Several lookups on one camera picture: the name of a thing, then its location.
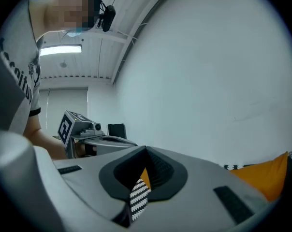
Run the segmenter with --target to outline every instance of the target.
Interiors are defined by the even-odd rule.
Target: white wall
[[[138,144],[217,163],[292,151],[292,41],[264,0],[168,0],[116,87]]]
[[[47,135],[57,136],[66,110],[87,116],[87,89],[40,90],[39,120]]]
[[[88,118],[101,123],[104,133],[107,133],[108,124],[124,123],[114,86],[104,83],[93,83],[88,86]]]

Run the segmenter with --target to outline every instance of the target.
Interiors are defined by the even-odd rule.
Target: ceiling
[[[104,33],[101,29],[93,28],[76,37],[64,36],[63,32],[46,34],[43,47],[81,44],[82,53],[41,56],[43,79],[72,80],[72,77],[76,77],[80,80],[85,77],[87,80],[93,78],[94,81],[113,83],[128,47],[132,41],[136,41],[132,36],[139,27],[145,26],[142,24],[143,20],[158,1],[103,0],[106,6],[113,5],[116,10],[109,32]],[[63,62],[66,63],[66,68],[60,66]]]

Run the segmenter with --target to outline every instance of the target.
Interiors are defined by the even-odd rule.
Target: ceiling light
[[[81,44],[54,45],[43,47],[40,50],[40,56],[57,53],[81,53],[81,52],[82,52]]]

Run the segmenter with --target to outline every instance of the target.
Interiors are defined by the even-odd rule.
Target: black and white pattern
[[[78,120],[82,121],[82,122],[93,122],[90,119],[87,119],[85,116],[75,113],[75,112],[70,112],[71,115],[73,115],[75,118],[77,118]]]
[[[289,156],[288,156],[288,162],[290,160],[292,160],[292,151],[290,151],[289,153]],[[219,164],[220,167],[226,169],[226,170],[235,170],[235,169],[241,169],[241,168],[244,168],[244,167],[248,167],[248,166],[251,166],[252,164],[247,164],[247,165],[242,165],[242,164]]]
[[[70,133],[71,126],[72,122],[66,115],[64,115],[58,130],[58,135],[60,136],[60,139],[65,146],[67,145],[68,142],[68,136]]]
[[[133,190],[130,193],[130,209],[132,221],[136,220],[142,212],[146,209],[147,195],[150,193],[150,189],[145,182],[140,178]]]

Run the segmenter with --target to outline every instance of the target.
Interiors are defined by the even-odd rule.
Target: orange object
[[[150,188],[150,181],[149,181],[148,173],[147,173],[146,169],[144,169],[144,171],[142,172],[141,178],[145,182],[145,184],[148,186],[148,188],[151,189]]]
[[[230,170],[230,172],[258,189],[268,201],[274,201],[282,192],[287,172],[287,162],[288,152],[274,160]]]

